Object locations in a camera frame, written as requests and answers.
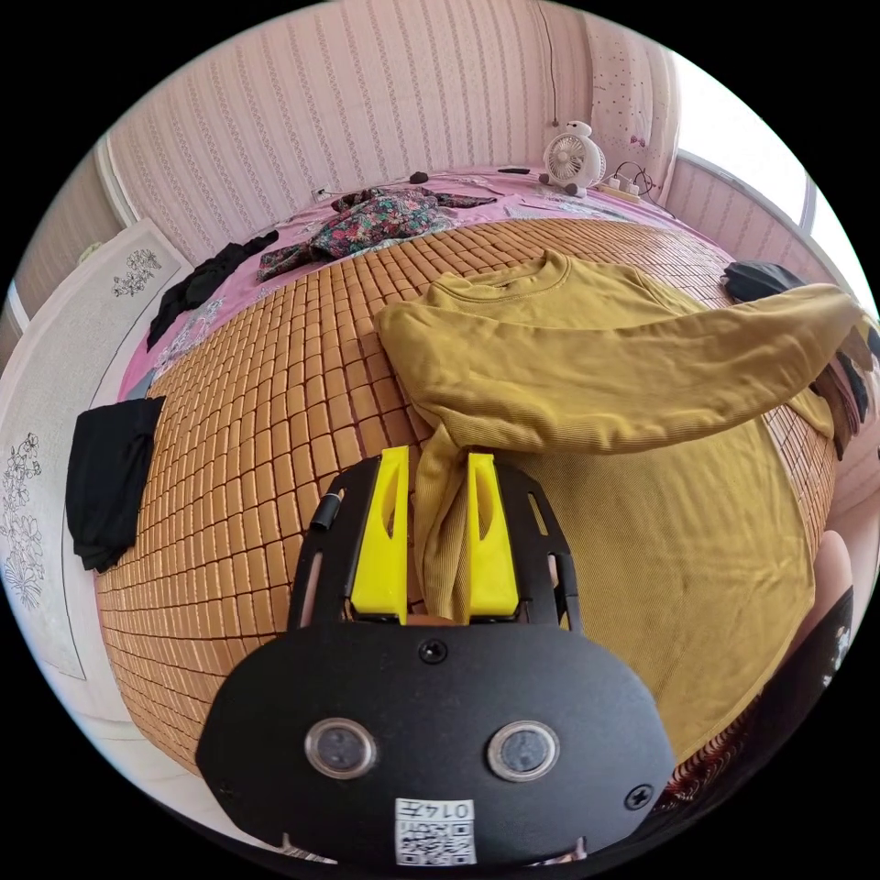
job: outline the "pink bed sheet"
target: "pink bed sheet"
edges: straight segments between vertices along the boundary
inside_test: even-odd
[[[445,171],[432,174],[425,186],[438,193],[493,195],[497,198],[497,202],[476,208],[445,209],[444,214],[450,226],[473,226],[532,217],[587,217],[684,231],[713,249],[720,250],[714,242],[646,200],[636,204],[596,191],[589,191],[583,199],[574,198],[555,187],[544,186],[537,179],[539,173],[540,169],[528,175],[500,174],[496,169],[485,168]],[[333,215],[329,201],[300,212],[276,227],[279,231],[278,241],[267,250],[307,240]],[[144,336],[122,379],[119,400],[124,400],[151,370],[155,371],[154,379],[157,379],[179,358],[243,309],[292,284],[303,275],[330,265],[313,263],[260,283],[257,281],[259,258],[260,254],[257,254],[242,263],[199,309],[180,315],[150,351],[147,351],[147,337]]]

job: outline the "bamboo mat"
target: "bamboo mat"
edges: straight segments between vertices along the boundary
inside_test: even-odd
[[[238,314],[163,376],[167,397],[137,545],[98,578],[104,640],[132,719],[193,772],[207,710],[233,666],[285,628],[307,525],[333,476],[429,432],[373,331],[385,303],[446,271],[473,275],[545,248],[628,263],[709,307],[729,262],[695,238],[596,220],[516,220],[417,238],[320,269]],[[834,452],[787,407],[765,417],[815,554]],[[411,590],[412,610],[420,596]]]

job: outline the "black cloth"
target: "black cloth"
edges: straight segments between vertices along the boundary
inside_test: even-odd
[[[785,267],[761,260],[733,262],[724,270],[724,276],[727,293],[738,303],[763,300],[774,293],[785,293],[807,284]]]
[[[81,413],[67,466],[67,527],[87,571],[112,568],[138,537],[138,514],[164,397]]]
[[[837,359],[846,373],[846,378],[850,382],[852,388],[852,396],[855,398],[855,406],[859,411],[859,421],[864,423],[864,417],[868,412],[868,389],[864,386],[864,380],[859,375],[859,371],[853,365],[848,355],[844,355],[842,351],[837,353]]]
[[[150,322],[147,351],[159,342],[168,328],[184,312],[206,303],[217,288],[246,260],[278,241],[278,230],[251,238],[244,245],[231,242],[215,257],[207,259],[192,275],[168,288],[159,303],[159,313]]]

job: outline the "qr code label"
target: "qr code label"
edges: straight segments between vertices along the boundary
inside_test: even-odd
[[[476,864],[472,800],[394,801],[397,864]]]

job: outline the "window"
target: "window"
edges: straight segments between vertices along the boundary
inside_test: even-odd
[[[807,173],[794,153],[718,80],[680,55],[673,57],[681,90],[678,146],[748,183],[800,223]]]
[[[868,287],[868,279],[864,276],[862,264],[855,256],[841,221],[837,219],[837,215],[831,210],[828,200],[819,189],[816,190],[816,215],[813,218],[810,235],[837,267],[865,311],[877,317],[877,304],[871,296],[871,288]]]

